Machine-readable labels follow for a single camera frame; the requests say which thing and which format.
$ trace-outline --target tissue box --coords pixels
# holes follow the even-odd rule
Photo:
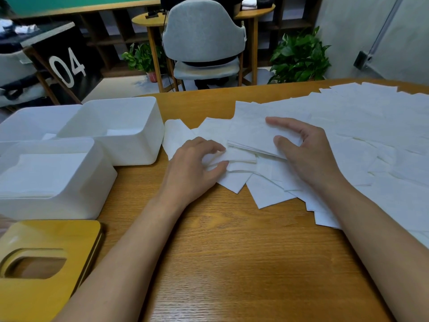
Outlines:
[[[0,124],[0,155],[19,141],[52,139],[81,105],[23,108]]]
[[[15,220],[95,219],[116,176],[93,139],[20,142],[0,157],[0,212]]]
[[[114,166],[150,165],[157,159],[164,124],[155,97],[86,102],[57,138],[91,137]]]

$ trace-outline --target white number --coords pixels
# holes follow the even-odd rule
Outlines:
[[[79,72],[82,72],[83,76],[86,77],[84,65],[79,63],[78,59],[76,59],[76,56],[70,47],[69,47],[69,55],[70,55],[70,64],[72,65],[73,74],[77,75]]]
[[[61,64],[64,68],[64,70],[66,70],[67,75],[69,76],[69,80],[70,82],[67,82],[66,79],[64,79],[64,77],[62,75],[60,75],[60,72],[58,71],[57,67],[55,66],[55,62],[58,62],[59,64]],[[71,88],[75,85],[75,80],[73,79],[72,73],[70,72],[69,68],[67,67],[67,65],[64,63],[64,61],[62,59],[60,59],[57,56],[51,56],[49,58],[49,64],[51,65],[52,70],[54,70],[55,74],[60,77],[60,79],[63,81],[63,83],[68,87]]]
[[[69,47],[69,56],[70,56],[70,64],[72,67],[73,75],[77,75],[79,72],[82,72],[83,76],[86,77],[85,72],[85,66],[83,64],[80,64],[78,59],[76,58],[75,54],[73,53],[72,49]],[[66,70],[67,75],[69,76],[69,82],[64,79],[64,77],[60,74],[57,67],[55,66],[55,63],[58,62],[61,64]],[[52,70],[54,70],[55,74],[63,81],[63,83],[68,87],[71,88],[75,85],[75,80],[73,79],[72,72],[70,72],[70,69],[68,68],[67,64],[60,59],[57,56],[51,56],[49,58],[49,64],[51,65]]]

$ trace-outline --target chair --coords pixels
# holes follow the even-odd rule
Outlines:
[[[23,51],[0,54],[0,107],[46,97],[39,75]]]
[[[239,73],[238,86],[242,85],[246,29],[236,26],[218,2],[186,0],[175,5],[169,12],[162,42],[167,57],[177,61],[173,71],[176,79],[204,80]],[[216,66],[184,63],[216,61],[237,54],[239,58]]]

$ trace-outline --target floor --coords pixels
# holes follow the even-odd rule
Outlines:
[[[268,80],[273,75],[272,72],[267,68],[258,68],[258,85],[267,84]],[[245,77],[247,80],[252,80],[251,73]],[[168,86],[172,83],[172,80],[168,76],[163,77],[164,86]],[[197,90],[193,80],[185,80],[186,91]],[[209,86],[212,88],[226,88],[236,87],[237,80],[235,76],[229,78],[229,81],[222,87]],[[83,103],[89,100],[96,99],[110,99],[110,98],[127,98],[135,97],[140,95],[146,95],[149,93],[158,93],[158,84],[149,81],[147,75],[137,75],[132,77],[119,77],[119,78],[104,78],[98,86],[94,88],[90,94],[85,97]]]

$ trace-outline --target green wall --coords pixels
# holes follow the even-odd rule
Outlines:
[[[6,0],[12,10],[19,16],[29,16],[31,14],[57,10],[62,8],[83,7],[86,5],[130,2],[139,0]]]

